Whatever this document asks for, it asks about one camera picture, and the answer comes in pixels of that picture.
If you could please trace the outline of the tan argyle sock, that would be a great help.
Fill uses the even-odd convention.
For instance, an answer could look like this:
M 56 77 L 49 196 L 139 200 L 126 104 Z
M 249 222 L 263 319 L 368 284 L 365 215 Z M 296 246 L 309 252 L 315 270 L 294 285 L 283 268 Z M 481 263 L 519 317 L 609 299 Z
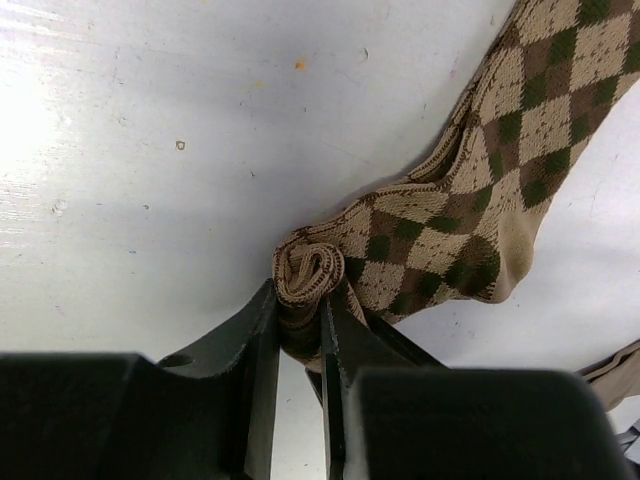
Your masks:
M 519 1 L 432 153 L 275 250 L 283 349 L 320 367 L 321 300 L 394 324 L 449 300 L 506 300 L 552 199 L 639 78 L 635 1 Z

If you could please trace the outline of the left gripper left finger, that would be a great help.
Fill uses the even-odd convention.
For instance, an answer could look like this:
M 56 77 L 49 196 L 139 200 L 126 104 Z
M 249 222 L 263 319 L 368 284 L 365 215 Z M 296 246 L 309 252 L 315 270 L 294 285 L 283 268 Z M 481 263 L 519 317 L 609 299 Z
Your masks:
M 215 479 L 271 477 L 279 369 L 277 299 L 265 281 L 228 320 L 158 366 L 189 380 L 178 391 L 181 441 Z

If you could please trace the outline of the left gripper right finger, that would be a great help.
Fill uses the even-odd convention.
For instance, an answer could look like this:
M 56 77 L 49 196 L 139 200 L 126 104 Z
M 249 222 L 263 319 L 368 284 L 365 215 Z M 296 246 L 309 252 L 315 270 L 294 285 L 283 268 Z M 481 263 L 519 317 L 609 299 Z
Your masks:
M 327 477 L 369 479 L 370 445 L 379 426 L 372 398 L 390 373 L 412 363 L 351 314 L 332 294 L 321 302 L 321 373 Z

